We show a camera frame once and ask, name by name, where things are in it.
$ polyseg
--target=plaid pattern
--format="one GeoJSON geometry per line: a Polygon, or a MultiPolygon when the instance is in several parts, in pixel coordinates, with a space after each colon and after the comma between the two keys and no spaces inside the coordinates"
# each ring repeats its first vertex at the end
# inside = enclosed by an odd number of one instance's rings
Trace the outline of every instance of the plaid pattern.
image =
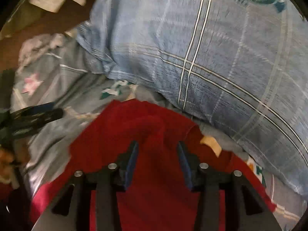
{"type": "Polygon", "coordinates": [[[306,22],[289,0],[97,0],[94,73],[159,91],[308,194],[306,22]]]}

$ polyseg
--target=red cloth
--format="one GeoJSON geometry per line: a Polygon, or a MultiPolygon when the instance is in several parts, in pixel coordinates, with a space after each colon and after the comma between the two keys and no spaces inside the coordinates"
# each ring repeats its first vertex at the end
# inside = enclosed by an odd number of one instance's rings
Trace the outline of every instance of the red cloth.
{"type": "MultiPolygon", "coordinates": [[[[31,220],[38,219],[74,171],[97,171],[113,162],[132,140],[136,140],[139,155],[132,184],[127,192],[117,193],[123,231],[193,230],[199,194],[191,193],[184,184],[176,146],[194,126],[188,118],[148,102],[111,102],[70,146],[71,160],[63,174],[39,189],[32,201],[31,220]]],[[[196,151],[204,161],[202,151],[198,148],[196,151]]],[[[244,162],[242,165],[237,167],[232,163],[228,168],[250,171],[244,162]]],[[[93,215],[90,215],[90,230],[95,230],[93,215]]]]}

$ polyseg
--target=silver bolt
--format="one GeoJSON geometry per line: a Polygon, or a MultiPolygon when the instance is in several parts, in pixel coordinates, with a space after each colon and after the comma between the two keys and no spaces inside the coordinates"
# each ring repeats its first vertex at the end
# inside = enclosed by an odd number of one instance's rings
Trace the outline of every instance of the silver bolt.
{"type": "Polygon", "coordinates": [[[235,170],[233,173],[234,173],[235,176],[238,176],[238,177],[242,176],[242,172],[239,171],[239,170],[235,170]]]}
{"type": "Polygon", "coordinates": [[[208,168],[208,164],[203,162],[203,163],[199,164],[199,167],[203,168],[203,169],[207,169],[208,168]]]}
{"type": "Polygon", "coordinates": [[[82,171],[80,171],[80,170],[76,171],[76,172],[74,173],[74,176],[75,176],[75,177],[80,177],[80,176],[82,176],[82,171]]]}
{"type": "Polygon", "coordinates": [[[115,169],[115,168],[117,168],[117,164],[115,164],[115,163],[110,163],[109,165],[108,165],[108,168],[109,169],[115,169]]]}

